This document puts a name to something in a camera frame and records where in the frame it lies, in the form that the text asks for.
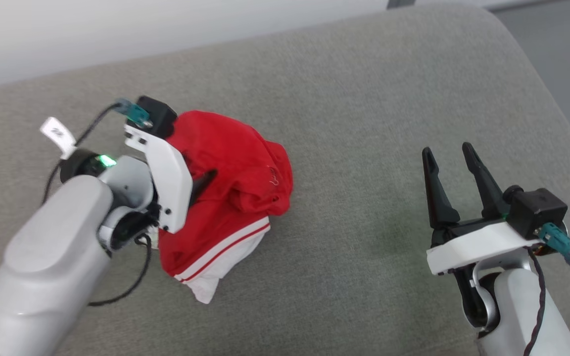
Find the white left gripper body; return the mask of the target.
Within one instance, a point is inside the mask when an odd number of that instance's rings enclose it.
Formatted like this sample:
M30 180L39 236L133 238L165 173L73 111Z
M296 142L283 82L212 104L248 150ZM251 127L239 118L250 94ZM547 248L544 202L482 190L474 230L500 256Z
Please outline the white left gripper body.
M166 140L127 124L125 144L145 156L160 205L159 225L170 233L184 227L193 180L180 151Z

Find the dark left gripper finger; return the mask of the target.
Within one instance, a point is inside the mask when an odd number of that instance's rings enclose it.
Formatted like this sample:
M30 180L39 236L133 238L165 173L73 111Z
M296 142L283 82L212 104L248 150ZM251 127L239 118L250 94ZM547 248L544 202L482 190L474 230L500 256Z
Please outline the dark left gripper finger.
M211 170L205 172L199 178L193 180L192 189L190 194L189 205L192 206L197 202L199 196L201 196L204 191L208 188L214 178L217 176L217 170Z

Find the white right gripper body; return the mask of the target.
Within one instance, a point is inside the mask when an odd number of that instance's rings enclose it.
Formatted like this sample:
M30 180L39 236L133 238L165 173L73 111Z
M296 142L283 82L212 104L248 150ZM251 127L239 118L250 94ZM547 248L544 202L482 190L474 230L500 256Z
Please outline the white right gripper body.
M481 227L460 237L444 242L450 228L437 228L432 233L432 247L426 251L426 261L432 275L447 273L481 261L494 261L502 268L529 269L525 247L529 241L518 234L507 222Z

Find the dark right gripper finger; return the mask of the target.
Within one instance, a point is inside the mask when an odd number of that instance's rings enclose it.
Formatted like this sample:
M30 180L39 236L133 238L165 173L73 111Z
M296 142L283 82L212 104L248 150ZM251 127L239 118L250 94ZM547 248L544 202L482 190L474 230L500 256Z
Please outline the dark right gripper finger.
M469 172L475 178L482 202L482 218L491 220L503 218L509 213L509 205L503 198L503 191L470 142L462 144L462 153Z
M457 224L461 221L461 217L452 207L442 187L439 180L439 166L430 147L423 149L422 161L430 227L439 229Z

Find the red and white jersey garment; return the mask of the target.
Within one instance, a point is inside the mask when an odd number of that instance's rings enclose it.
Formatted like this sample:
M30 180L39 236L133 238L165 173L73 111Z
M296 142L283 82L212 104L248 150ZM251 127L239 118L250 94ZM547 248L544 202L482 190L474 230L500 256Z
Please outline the red and white jersey garment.
M194 179L211 178L176 233L159 230L161 266L197 301L212 301L221 279L290 206L292 168L284 147L239 120L206 111L177 117L167 139Z

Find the grey fabric sofa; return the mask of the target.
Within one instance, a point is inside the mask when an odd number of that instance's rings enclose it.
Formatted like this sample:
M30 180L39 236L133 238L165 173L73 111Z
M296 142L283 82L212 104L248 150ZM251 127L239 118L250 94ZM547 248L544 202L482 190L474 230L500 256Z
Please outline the grey fabric sofa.
M43 121L80 133L142 94L282 144L291 207L210 304L154 255L129 297L85 309L59 356L477 356L455 278L426 262L426 146L464 220L482 210L467 141L501 188L565 201L570 232L568 120L493 14L450 4L0 86L0 263L57 161Z

